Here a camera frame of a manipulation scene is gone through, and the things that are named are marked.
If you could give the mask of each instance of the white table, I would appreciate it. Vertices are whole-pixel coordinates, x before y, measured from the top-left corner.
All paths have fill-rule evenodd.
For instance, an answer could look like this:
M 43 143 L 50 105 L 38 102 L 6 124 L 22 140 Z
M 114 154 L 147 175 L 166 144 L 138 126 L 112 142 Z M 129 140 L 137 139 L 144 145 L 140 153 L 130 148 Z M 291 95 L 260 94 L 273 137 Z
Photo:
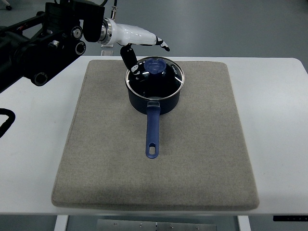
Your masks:
M 121 58 L 83 56 L 43 87 L 23 78 L 0 94 L 0 107 L 16 114 L 0 139 L 0 214 L 308 214 L 308 74 L 292 58 L 171 57 L 227 64 L 260 198 L 257 209 L 141 213 L 53 206 L 53 183 L 93 59 Z M 5 119 L 0 116 L 0 123 Z

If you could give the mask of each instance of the handle hole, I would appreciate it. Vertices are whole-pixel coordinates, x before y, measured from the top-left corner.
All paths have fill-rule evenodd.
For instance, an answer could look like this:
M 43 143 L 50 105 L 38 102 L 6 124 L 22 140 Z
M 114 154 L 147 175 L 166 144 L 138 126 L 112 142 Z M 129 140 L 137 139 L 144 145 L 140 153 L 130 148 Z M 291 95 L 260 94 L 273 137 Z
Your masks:
M 154 155 L 155 154 L 155 144 L 154 143 L 150 143 L 150 151 L 149 151 L 149 153 L 151 154 L 151 155 Z

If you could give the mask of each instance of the blue handle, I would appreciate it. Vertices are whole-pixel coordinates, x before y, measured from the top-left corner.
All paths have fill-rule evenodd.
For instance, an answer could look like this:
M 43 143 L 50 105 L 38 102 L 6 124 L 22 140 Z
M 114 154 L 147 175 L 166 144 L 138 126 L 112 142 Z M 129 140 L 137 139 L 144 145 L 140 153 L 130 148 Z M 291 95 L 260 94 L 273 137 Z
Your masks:
M 159 151 L 159 102 L 149 102 L 146 108 L 148 122 L 146 125 L 146 147 L 145 154 L 148 158 L 154 159 Z

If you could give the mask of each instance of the saucepan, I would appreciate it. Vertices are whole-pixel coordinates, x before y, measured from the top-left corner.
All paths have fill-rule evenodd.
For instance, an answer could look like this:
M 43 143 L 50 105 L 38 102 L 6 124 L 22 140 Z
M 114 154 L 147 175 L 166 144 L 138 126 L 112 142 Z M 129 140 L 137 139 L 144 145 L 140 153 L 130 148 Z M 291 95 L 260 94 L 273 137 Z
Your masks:
M 147 57 L 137 62 L 138 73 L 126 72 L 125 82 L 132 106 L 147 115 L 145 154 L 159 154 L 159 116 L 170 112 L 178 103 L 184 73 L 174 61 Z

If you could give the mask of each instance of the lid knob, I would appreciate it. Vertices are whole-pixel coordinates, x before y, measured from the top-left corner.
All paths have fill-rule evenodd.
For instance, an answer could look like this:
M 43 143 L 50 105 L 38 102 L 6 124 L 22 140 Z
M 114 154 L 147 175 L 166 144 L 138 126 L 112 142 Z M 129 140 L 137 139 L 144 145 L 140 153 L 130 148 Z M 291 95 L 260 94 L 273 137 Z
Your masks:
M 150 58 L 144 63 L 144 69 L 151 74 L 161 73 L 166 69 L 166 62 L 163 59 Z

